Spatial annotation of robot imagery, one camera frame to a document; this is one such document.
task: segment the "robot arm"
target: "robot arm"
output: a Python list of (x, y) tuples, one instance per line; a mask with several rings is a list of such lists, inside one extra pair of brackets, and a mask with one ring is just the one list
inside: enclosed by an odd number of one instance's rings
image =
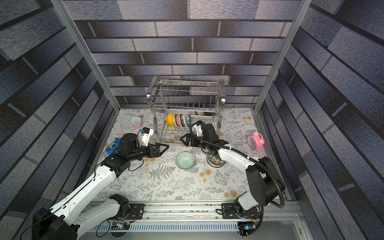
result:
[[(272, 203), (279, 208), (284, 207), (282, 191), (285, 185), (269, 158), (250, 157), (232, 148), (227, 141), (219, 139), (212, 124), (202, 121), (192, 124), (190, 133), (180, 139), (186, 146), (205, 148), (209, 154), (230, 162), (246, 173), (250, 191), (235, 200), (235, 209), (240, 217), (247, 216), (254, 206)], [(260, 173), (266, 174), (266, 177), (262, 178)], [(276, 196), (279, 196), (280, 204), (273, 201)]]
[(101, 205), (80, 214), (92, 199), (109, 183), (129, 169), (131, 161), (145, 157), (160, 157), (169, 145), (148, 144), (153, 130), (144, 127), (140, 131), (143, 145), (136, 134), (127, 133), (114, 141), (110, 155), (95, 168), (94, 173), (62, 201), (49, 210), (41, 208), (33, 216), (32, 239), (76, 240), (101, 220), (110, 217), (125, 218), (131, 209), (128, 200), (118, 194), (112, 195)]

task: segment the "stainless steel dish rack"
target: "stainless steel dish rack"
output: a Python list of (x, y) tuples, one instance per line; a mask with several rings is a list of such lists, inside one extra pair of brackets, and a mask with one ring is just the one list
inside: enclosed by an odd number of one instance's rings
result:
[[(212, 123), (216, 133), (220, 134), (221, 119), (224, 111), (224, 79), (220, 81), (202, 81), (190, 79), (161, 79), (154, 76), (147, 91), (151, 108), (156, 141), (181, 143), (180, 137), (189, 132), (188, 127), (171, 126), (165, 121), (165, 114), (189, 114), (192, 123), (202, 120)], [(158, 130), (158, 117), (164, 118), (164, 124)]]

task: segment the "light green bowl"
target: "light green bowl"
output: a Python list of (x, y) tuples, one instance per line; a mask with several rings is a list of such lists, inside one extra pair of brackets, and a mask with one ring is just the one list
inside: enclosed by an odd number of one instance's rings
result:
[(195, 164), (195, 157), (189, 152), (182, 152), (177, 156), (176, 164), (181, 169), (190, 169)]

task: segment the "mounting plate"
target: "mounting plate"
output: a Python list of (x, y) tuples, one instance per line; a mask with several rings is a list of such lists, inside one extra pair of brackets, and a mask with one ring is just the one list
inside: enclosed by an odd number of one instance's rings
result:
[[(223, 219), (243, 219), (238, 217), (238, 215), (236, 214), (234, 203), (221, 204), (221, 210), (223, 210)], [(259, 212), (257, 212), (257, 208), (253, 207), (251, 210), (251, 214), (248, 215), (248, 218), (245, 218), (245, 219), (257, 219), (257, 218), (260, 218), (260, 214)]]
[[(143, 218), (145, 204), (129, 204), (129, 205), (131, 207), (131, 210), (134, 210), (135, 213), (137, 214), (136, 220), (141, 220)], [(109, 218), (109, 220), (117, 220), (117, 218), (111, 217)], [(124, 220), (135, 220), (135, 214), (132, 211), (130, 211), (130, 214)]]

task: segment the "floor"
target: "floor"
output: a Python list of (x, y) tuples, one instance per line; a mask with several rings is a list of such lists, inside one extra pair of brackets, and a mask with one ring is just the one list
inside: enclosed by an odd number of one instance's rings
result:
[[(153, 128), (152, 114), (149, 109), (122, 109), (108, 137), (106, 146), (116, 137), (134, 132), (137, 129), (131, 124), (131, 118), (140, 116), (144, 127)], [(233, 147), (251, 156), (265, 156), (264, 149), (253, 153), (246, 139), (256, 130), (251, 109), (228, 108), (224, 110), (220, 138), (228, 141)], [(154, 136), (150, 143), (155, 143)], [(195, 165), (182, 170), (176, 165), (176, 157), (181, 152), (189, 151), (195, 157)], [(105, 151), (99, 162), (106, 157)], [(131, 169), (141, 162), (134, 161)], [(129, 200), (222, 200), (235, 199), (248, 191), (247, 177), (244, 172), (226, 163), (220, 168), (211, 167), (206, 154), (200, 148), (175, 146), (158, 158), (144, 159), (144, 165), (134, 172), (125, 171), (114, 182), (106, 186), (93, 201), (105, 201), (113, 194), (120, 194)]]

